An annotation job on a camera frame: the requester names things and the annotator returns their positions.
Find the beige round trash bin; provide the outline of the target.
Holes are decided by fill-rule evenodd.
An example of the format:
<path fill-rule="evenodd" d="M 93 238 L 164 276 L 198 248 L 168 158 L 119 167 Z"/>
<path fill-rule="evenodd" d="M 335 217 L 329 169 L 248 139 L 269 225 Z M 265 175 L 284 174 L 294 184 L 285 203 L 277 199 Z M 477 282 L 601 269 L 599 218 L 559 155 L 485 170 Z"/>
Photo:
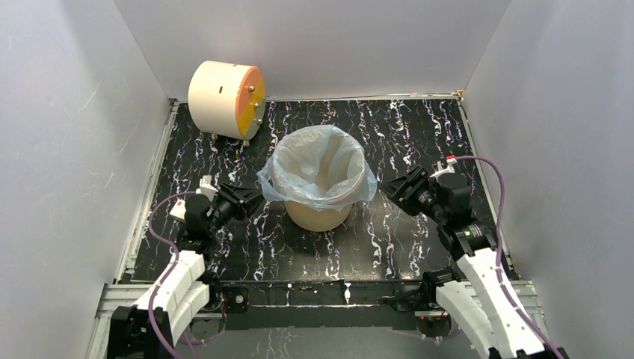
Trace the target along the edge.
<path fill-rule="evenodd" d="M 324 232 L 342 224 L 363 172 L 360 148 L 332 125 L 310 126 L 286 136 L 274 153 L 274 184 L 291 219 L 305 230 Z"/>

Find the translucent blue plastic trash bag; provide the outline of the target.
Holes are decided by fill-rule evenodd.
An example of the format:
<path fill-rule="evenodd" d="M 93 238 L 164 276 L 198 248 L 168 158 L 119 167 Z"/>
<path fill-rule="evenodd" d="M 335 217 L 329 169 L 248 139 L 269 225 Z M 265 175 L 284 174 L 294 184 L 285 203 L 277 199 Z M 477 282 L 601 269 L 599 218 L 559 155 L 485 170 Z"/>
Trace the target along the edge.
<path fill-rule="evenodd" d="M 278 141 L 257 182 L 266 200 L 316 211 L 374 199 L 378 181 L 361 143 L 334 125 L 308 126 Z"/>

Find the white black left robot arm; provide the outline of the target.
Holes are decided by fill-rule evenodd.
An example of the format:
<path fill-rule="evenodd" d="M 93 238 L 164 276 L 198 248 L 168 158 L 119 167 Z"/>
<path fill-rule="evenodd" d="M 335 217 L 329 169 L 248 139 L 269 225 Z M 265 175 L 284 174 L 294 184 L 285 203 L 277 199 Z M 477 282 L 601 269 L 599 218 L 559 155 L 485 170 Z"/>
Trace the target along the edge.
<path fill-rule="evenodd" d="M 118 306 L 111 315 L 105 356 L 107 358 L 180 358 L 177 344 L 191 349 L 202 345 L 187 333 L 202 310 L 226 317 L 229 297 L 217 276 L 206 270 L 219 230 L 227 223 L 252 215 L 262 202 L 254 188 L 222 185 L 199 188 L 172 196 L 170 216 L 183 223 L 184 236 L 177 241 L 164 238 L 148 220 L 150 233 L 168 244 L 172 257 L 165 270 L 131 304 Z"/>

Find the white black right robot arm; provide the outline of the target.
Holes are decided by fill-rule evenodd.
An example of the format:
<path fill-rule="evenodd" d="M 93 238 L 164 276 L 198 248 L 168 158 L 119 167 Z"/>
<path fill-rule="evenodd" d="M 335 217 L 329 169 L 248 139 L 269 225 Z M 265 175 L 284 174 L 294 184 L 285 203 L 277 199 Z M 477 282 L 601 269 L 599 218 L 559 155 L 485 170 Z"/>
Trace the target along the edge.
<path fill-rule="evenodd" d="M 481 358 L 566 358 L 529 317 L 502 266 L 498 233 L 472 214 L 469 180 L 452 165 L 430 174 L 417 165 L 380 190 L 411 216 L 425 215 L 458 269 L 427 271 L 420 285 L 388 295 L 363 290 L 362 302 L 395 310 L 442 310 L 455 320 Z"/>

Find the white trash bag box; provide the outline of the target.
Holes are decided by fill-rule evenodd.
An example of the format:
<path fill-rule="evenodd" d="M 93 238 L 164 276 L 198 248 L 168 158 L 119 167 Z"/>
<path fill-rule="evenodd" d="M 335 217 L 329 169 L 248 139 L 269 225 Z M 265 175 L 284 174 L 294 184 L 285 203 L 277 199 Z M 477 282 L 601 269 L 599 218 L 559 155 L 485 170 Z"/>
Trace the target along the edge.
<path fill-rule="evenodd" d="M 178 199 L 169 211 L 169 215 L 176 221 L 185 222 L 185 214 L 185 201 L 183 199 Z"/>

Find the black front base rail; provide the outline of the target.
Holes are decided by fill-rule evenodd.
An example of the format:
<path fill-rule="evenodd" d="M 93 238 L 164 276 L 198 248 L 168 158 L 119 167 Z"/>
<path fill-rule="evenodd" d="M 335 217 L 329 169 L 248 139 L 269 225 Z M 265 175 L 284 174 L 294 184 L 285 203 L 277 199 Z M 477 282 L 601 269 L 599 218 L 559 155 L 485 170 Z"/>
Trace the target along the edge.
<path fill-rule="evenodd" d="M 388 328 L 430 340 L 459 335 L 447 311 L 427 301 L 418 280 L 228 281 L 195 320 L 229 331 L 257 328 Z"/>

